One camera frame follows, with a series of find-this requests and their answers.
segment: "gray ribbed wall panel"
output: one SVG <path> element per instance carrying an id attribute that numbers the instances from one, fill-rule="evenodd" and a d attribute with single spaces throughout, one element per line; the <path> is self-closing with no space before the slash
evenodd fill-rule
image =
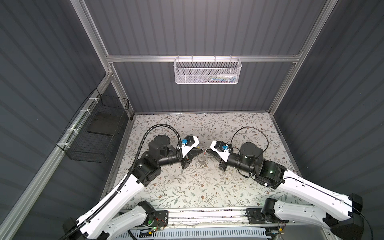
<path id="1" fill-rule="evenodd" d="M 69 1 L 1 1 L 0 36 L 3 222 L 105 71 Z M 26 237 L 15 239 L 46 238 L 27 235 L 54 226 L 58 238 L 62 221 L 49 220 L 93 206 L 107 176 L 104 165 L 64 159 L 22 225 Z"/>
<path id="2" fill-rule="evenodd" d="M 86 0 L 110 55 L 292 55 L 324 0 Z"/>
<path id="3" fill-rule="evenodd" d="M 384 1 L 339 1 L 275 114 L 303 176 L 361 195 L 375 239 L 384 238 L 383 12 Z"/>
<path id="4" fill-rule="evenodd" d="M 268 110 L 292 63 L 243 63 L 238 84 L 176 84 L 173 63 L 114 63 L 135 112 Z"/>

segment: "floral tablecloth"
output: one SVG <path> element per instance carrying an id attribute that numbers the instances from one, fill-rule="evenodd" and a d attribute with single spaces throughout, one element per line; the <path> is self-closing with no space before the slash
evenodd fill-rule
<path id="1" fill-rule="evenodd" d="M 158 123 L 173 126 L 181 138 L 186 135 L 197 136 L 199 146 L 203 149 L 209 148 L 213 140 L 230 142 L 235 131 L 241 127 L 256 127 L 269 139 L 269 148 L 265 151 L 264 158 L 295 172 L 268 113 L 137 115 L 115 185 L 130 168 L 144 133 L 149 127 Z M 141 152 L 146 151 L 149 141 L 160 134 L 169 136 L 171 144 L 176 146 L 175 134 L 168 128 L 160 127 L 148 135 Z M 247 141 L 262 149 L 266 147 L 264 135 L 251 128 L 243 129 L 236 134 L 232 145 L 240 148 L 241 144 Z M 242 177 L 232 167 L 222 172 L 218 169 L 218 161 L 214 157 L 200 154 L 186 170 L 182 170 L 180 164 L 161 167 L 161 174 L 144 191 L 132 198 L 124 209 L 131 209 L 142 200 L 147 200 L 156 209 L 162 209 L 259 206 L 263 205 L 267 198 L 305 204 L 294 195 L 274 191 L 252 179 Z"/>

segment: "aluminum rail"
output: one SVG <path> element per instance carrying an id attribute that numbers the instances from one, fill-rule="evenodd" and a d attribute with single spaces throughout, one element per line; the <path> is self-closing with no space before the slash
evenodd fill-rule
<path id="1" fill-rule="evenodd" d="M 327 0 L 322 8 L 319 17 L 317 18 L 313 28 L 308 35 L 307 39 L 304 42 L 303 48 L 301 49 L 300 59 L 297 63 L 294 63 L 291 69 L 289 70 L 287 76 L 285 77 L 283 84 L 281 85 L 275 99 L 273 100 L 269 112 L 274 115 L 277 108 L 279 107 L 283 97 L 285 96 L 288 88 L 291 86 L 293 79 L 296 77 L 301 66 L 303 65 L 304 60 L 307 58 L 309 51 L 311 50 L 314 42 L 320 34 L 321 29 L 324 27 L 325 22 L 328 20 L 333 8 L 335 7 L 338 0 Z"/>
<path id="2" fill-rule="evenodd" d="M 299 55 L 226 55 L 226 56 L 167 56 L 167 55 L 107 55 L 106 59 L 109 63 L 124 63 L 124 62 L 173 62 L 175 59 L 180 61 L 231 61 L 232 59 L 240 58 L 241 62 L 248 63 L 266 63 L 266 62 L 289 62 L 297 63 L 300 60 Z"/>
<path id="3" fill-rule="evenodd" d="M 83 25 L 84 30 L 87 33 L 88 38 L 91 41 L 92 46 L 95 49 L 95 52 L 97 53 L 101 61 L 101 64 L 104 67 L 105 72 L 108 73 L 109 71 L 112 71 L 114 78 L 112 79 L 111 83 L 118 97 L 126 98 L 129 100 L 128 95 L 125 92 L 124 87 L 121 83 L 121 80 L 116 72 L 116 69 L 114 68 L 113 64 L 109 63 L 106 59 L 106 56 L 108 55 L 108 51 L 103 43 L 103 40 L 101 39 L 99 31 L 96 28 L 96 25 L 92 19 L 91 13 L 88 10 L 85 0 L 70 0 L 70 2 L 77 16 L 79 17 L 80 22 Z M 130 101 L 128 102 L 128 104 L 129 104 L 129 116 L 131 117 L 133 115 L 134 109 Z"/>
<path id="4" fill-rule="evenodd" d="M 89 96 L 88 101 L 84 104 L 82 110 L 89 108 L 91 103 L 94 101 L 100 93 L 104 93 L 110 84 L 113 76 L 111 73 L 107 73 L 105 77 L 100 82 L 97 90 L 94 90 L 93 93 Z M 69 129 L 75 128 L 82 116 L 85 114 L 85 111 L 80 111 L 76 118 L 73 120 Z M 66 142 L 69 138 L 71 131 L 66 131 L 60 142 Z M 20 225 L 24 221 L 25 217 L 28 215 L 29 211 L 35 204 L 36 200 L 40 196 L 44 187 L 48 183 L 52 174 L 55 172 L 56 168 L 59 166 L 61 160 L 63 159 L 65 153 L 57 145 L 45 160 L 42 167 L 36 173 L 35 177 L 29 183 L 28 187 L 25 189 L 19 200 L 13 206 L 7 217 L 4 219 L 3 223 L 0 225 L 0 239 L 1 240 L 11 240 L 16 234 Z"/>

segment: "aluminum frame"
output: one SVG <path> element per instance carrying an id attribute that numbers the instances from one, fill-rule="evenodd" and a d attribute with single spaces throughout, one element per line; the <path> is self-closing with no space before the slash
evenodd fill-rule
<path id="1" fill-rule="evenodd" d="M 114 75 L 114 80 L 112 81 L 112 86 L 115 89 L 119 98 L 126 98 L 129 102 L 129 116 L 131 117 L 134 113 L 131 102 L 129 101 L 128 95 L 124 90 L 124 87 L 120 81 L 120 78 L 114 68 L 113 64 L 110 64 L 106 57 L 108 55 L 107 48 L 105 47 L 103 40 L 99 34 L 99 31 L 96 28 L 96 25 L 92 19 L 91 13 L 88 10 L 88 7 L 84 0 L 70 0 L 77 16 L 80 19 L 81 24 L 83 25 L 85 32 L 88 35 L 89 40 L 91 41 L 93 48 L 95 49 L 101 64 L 104 67 L 105 72 L 112 72 Z"/>
<path id="2" fill-rule="evenodd" d="M 112 78 L 113 76 L 111 73 L 107 73 L 105 75 L 99 86 L 97 86 L 97 89 L 94 90 L 89 96 L 89 99 L 84 104 L 82 110 L 87 110 L 94 101 L 94 98 L 96 98 L 99 93 L 105 92 Z M 70 124 L 69 129 L 73 129 L 84 114 L 86 114 L 86 111 L 79 111 L 78 115 Z M 66 142 L 70 135 L 71 132 L 66 131 L 60 139 L 60 142 Z M 21 197 L 17 200 L 7 217 L 4 219 L 3 223 L 0 225 L 1 240 L 11 240 L 13 238 L 64 156 L 64 151 L 56 145 Z"/>
<path id="3" fill-rule="evenodd" d="M 192 112 L 139 112 L 135 115 L 151 115 L 151 114 L 211 114 L 211 113 L 267 113 L 268 110 L 255 110 L 255 111 L 192 111 Z"/>
<path id="4" fill-rule="evenodd" d="M 168 227 L 170 228 L 207 228 L 212 226 L 233 227 L 276 226 L 276 223 L 249 224 L 245 216 L 246 209 L 250 207 L 205 207 L 205 208 L 179 208 L 179 209 L 157 209 L 168 211 Z M 292 221 L 287 225 L 308 225 L 307 223 Z"/>
<path id="5" fill-rule="evenodd" d="M 104 46 L 104 43 L 100 37 L 100 34 L 98 33 L 98 30 L 96 28 L 96 25 L 91 17 L 91 14 L 85 4 L 84 0 L 70 0 L 76 14 L 78 15 L 85 31 L 87 32 L 87 35 L 89 39 L 91 40 L 91 43 L 106 71 L 106 76 L 103 78 L 101 83 L 98 86 L 98 90 L 100 93 L 103 93 L 105 89 L 107 88 L 108 84 L 112 82 L 112 85 L 118 95 L 118 97 L 126 98 L 128 99 L 128 96 L 122 86 L 122 83 L 120 81 L 120 78 L 118 77 L 118 74 L 116 72 L 116 69 L 113 66 L 113 62 L 172 62 L 175 58 L 180 56 L 113 56 L 108 55 L 108 52 L 106 50 L 106 47 Z M 292 62 L 294 63 L 291 67 L 290 71 L 288 72 L 282 86 L 280 87 L 278 94 L 276 95 L 269 112 L 271 114 L 271 118 L 274 121 L 274 124 L 276 128 L 278 129 L 278 125 L 276 121 L 273 118 L 274 113 L 276 112 L 279 104 L 281 103 L 284 95 L 286 94 L 289 86 L 291 85 L 292 81 L 294 80 L 295 76 L 297 75 L 299 69 L 301 68 L 304 60 L 306 59 L 310 49 L 312 48 L 314 42 L 316 41 L 321 29 L 323 28 L 325 22 L 327 21 L 329 15 L 331 14 L 334 6 L 338 0 L 327 0 L 325 3 L 319 17 L 317 18 L 308 38 L 306 39 L 303 48 L 301 50 L 301 54 L 299 55 L 289 55 L 289 56 L 232 56 L 232 57 L 239 57 L 241 58 L 242 62 Z M 222 58 L 231 58 L 231 56 L 213 56 L 213 57 L 222 57 Z M 96 93 L 93 92 L 91 95 L 91 98 L 96 97 Z M 131 103 L 129 102 L 129 115 L 133 116 L 134 110 L 131 106 Z M 74 122 L 71 124 L 71 127 L 73 127 L 80 119 L 79 116 L 74 120 Z M 23 192 L 22 196 L 19 198 L 17 203 L 14 205 L 10 213 L 7 215 L 6 219 L 2 222 L 0 225 L 0 239 L 2 240 L 11 240 L 18 228 L 20 227 L 21 223 L 24 221 L 25 217 L 29 213 L 30 209 L 34 205 L 35 201 L 39 197 L 40 193 L 42 192 L 43 188 L 49 181 L 50 177 L 56 170 L 57 166 L 59 165 L 60 161 L 64 157 L 64 152 L 56 146 L 54 150 L 51 152 L 47 160 L 44 162 L 43 166 L 40 168 L 36 176 L 33 178 L 33 180 L 28 185 L 27 189 Z"/>
<path id="6" fill-rule="evenodd" d="M 303 177 L 303 175 L 302 175 L 301 172 L 300 172 L 299 167 L 298 167 L 297 164 L 296 164 L 295 159 L 293 158 L 293 155 L 292 155 L 292 153 L 291 153 L 291 150 L 289 149 L 288 144 L 287 144 L 287 142 L 285 141 L 285 138 L 284 138 L 284 136 L 283 136 L 283 134 L 282 134 L 282 132 L 281 132 L 281 130 L 280 130 L 280 128 L 279 128 L 279 125 L 278 125 L 277 122 L 276 122 L 275 117 L 274 117 L 271 113 L 269 114 L 269 116 L 270 116 L 271 119 L 272 119 L 272 122 L 273 122 L 273 124 L 274 124 L 274 126 L 275 126 L 275 128 L 276 128 L 276 130 L 277 130 L 277 133 L 279 134 L 279 137 L 280 137 L 280 139 L 281 139 L 281 142 L 283 143 L 283 146 L 284 146 L 285 150 L 287 151 L 288 157 L 289 157 L 289 159 L 291 160 L 291 163 L 292 163 L 292 165 L 293 165 L 293 168 L 296 170 L 297 175 L 299 175 L 300 177 Z"/>
<path id="7" fill-rule="evenodd" d="M 320 34 L 320 31 L 324 27 L 325 22 L 328 20 L 333 8 L 337 4 L 338 0 L 327 0 L 322 8 L 318 18 L 316 19 L 313 28 L 311 29 L 310 34 L 304 42 L 303 48 L 301 49 L 300 59 L 297 63 L 294 63 L 291 69 L 289 70 L 287 76 L 285 77 L 283 84 L 281 85 L 279 91 L 276 94 L 275 99 L 273 100 L 269 112 L 274 115 L 277 108 L 279 107 L 281 101 L 283 100 L 288 88 L 291 86 L 294 78 L 299 72 L 301 66 L 304 63 L 304 60 L 307 58 L 309 51 L 311 50 L 314 42 Z"/>
<path id="8" fill-rule="evenodd" d="M 289 62 L 296 63 L 300 60 L 300 55 L 237 55 L 237 56 L 167 56 L 167 55 L 108 55 L 106 57 L 109 63 L 125 63 L 125 62 L 147 62 L 147 63 L 159 63 L 167 62 L 173 63 L 175 59 L 177 61 L 231 61 L 236 58 L 240 58 L 243 63 L 267 63 L 267 62 Z"/>

